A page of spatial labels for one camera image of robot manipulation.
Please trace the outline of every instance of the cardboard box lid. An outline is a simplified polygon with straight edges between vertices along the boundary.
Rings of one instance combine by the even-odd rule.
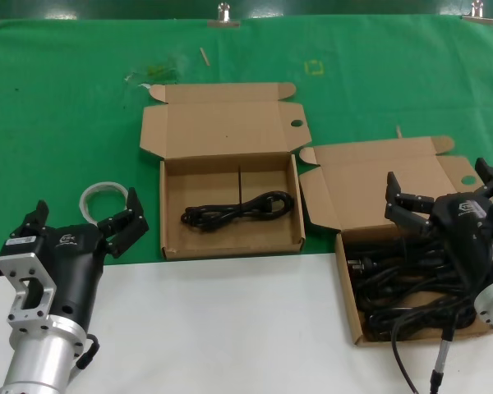
[[[144,110],[141,148],[162,158],[290,152],[311,141],[301,104],[282,84],[153,85],[167,105]]]
[[[311,222],[340,231],[393,226],[384,217],[389,171],[409,194],[436,198],[475,190],[481,181],[466,158],[437,156],[453,147],[441,136],[302,149],[300,159],[319,166],[300,176]],[[464,185],[465,176],[475,183]]]

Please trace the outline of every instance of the binder clip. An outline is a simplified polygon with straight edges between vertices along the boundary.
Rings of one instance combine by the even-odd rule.
[[[208,26],[210,27],[239,27],[241,22],[230,20],[230,6],[227,2],[221,2],[217,6],[217,16],[216,21],[208,21]]]
[[[493,19],[484,17],[484,2],[473,0],[471,3],[471,15],[464,15],[462,19],[470,22],[482,23],[483,25],[493,25]]]

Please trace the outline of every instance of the black cable connector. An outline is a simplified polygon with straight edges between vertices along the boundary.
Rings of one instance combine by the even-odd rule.
[[[87,338],[92,341],[90,348],[84,353],[75,363],[76,367],[80,370],[85,369],[90,365],[91,361],[100,349],[99,340],[93,334],[88,334]]]
[[[202,231],[213,231],[229,224],[235,218],[274,220],[294,208],[294,198],[284,191],[270,191],[246,203],[230,205],[201,205],[188,207],[181,216],[181,222]]]
[[[431,374],[431,389],[429,391],[430,394],[438,394],[438,389],[442,384],[442,379],[444,378],[443,372],[436,372],[433,369],[433,373]]]

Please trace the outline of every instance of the cardboard box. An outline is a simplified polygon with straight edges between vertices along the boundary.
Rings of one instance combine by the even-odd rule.
[[[141,148],[160,164],[160,243],[166,259],[298,252],[305,241],[294,149],[311,141],[303,107],[279,101],[293,84],[154,85],[167,105],[144,110]],[[268,191],[295,199],[273,221],[238,219],[202,233],[181,223],[186,207],[238,204]]]
[[[363,241],[384,241],[398,237],[397,227],[385,219],[387,173],[393,171],[402,191],[440,197],[457,191],[475,190],[481,181],[466,158],[439,156],[449,152],[449,137],[406,138],[355,144],[336,144],[304,148],[300,158],[318,165],[300,176],[302,192],[311,222],[339,230],[335,252],[352,339],[357,345],[372,343],[363,329],[345,258],[344,246]],[[463,179],[473,176],[475,183]],[[418,293],[406,305],[424,305],[435,293]],[[477,337],[490,331],[479,318],[455,336]],[[439,341],[441,330],[424,329],[411,341]]]

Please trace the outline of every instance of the green fabric surface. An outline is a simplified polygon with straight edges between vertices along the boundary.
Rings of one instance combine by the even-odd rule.
[[[162,259],[159,159],[139,148],[142,110],[154,101],[138,83],[160,79],[156,71],[171,65],[174,76],[165,78],[178,83],[293,82],[291,101],[303,104],[313,144],[395,138],[400,125],[404,137],[450,135],[454,154],[493,165],[491,26],[456,16],[286,17],[239,29],[206,21],[5,21],[0,247],[38,199],[48,202],[49,226],[82,223],[82,191],[116,181],[136,188],[150,231],[107,263]],[[121,208],[120,198],[99,196],[91,211],[103,218]],[[304,253],[333,250],[332,232],[306,231]]]

